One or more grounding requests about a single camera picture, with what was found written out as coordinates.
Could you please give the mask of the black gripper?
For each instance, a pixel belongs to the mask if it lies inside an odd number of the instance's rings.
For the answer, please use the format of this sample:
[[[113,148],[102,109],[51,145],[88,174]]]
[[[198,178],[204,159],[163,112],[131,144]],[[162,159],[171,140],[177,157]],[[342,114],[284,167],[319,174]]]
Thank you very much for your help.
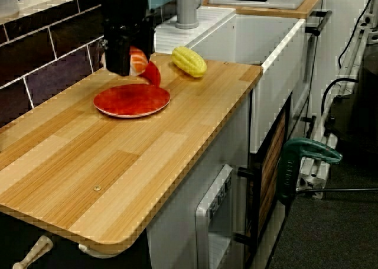
[[[130,45],[141,46],[147,59],[154,53],[155,14],[147,14],[140,21],[126,20],[117,22],[115,18],[104,17],[104,39],[107,41],[105,48],[106,68],[120,76],[128,76],[130,72]]]

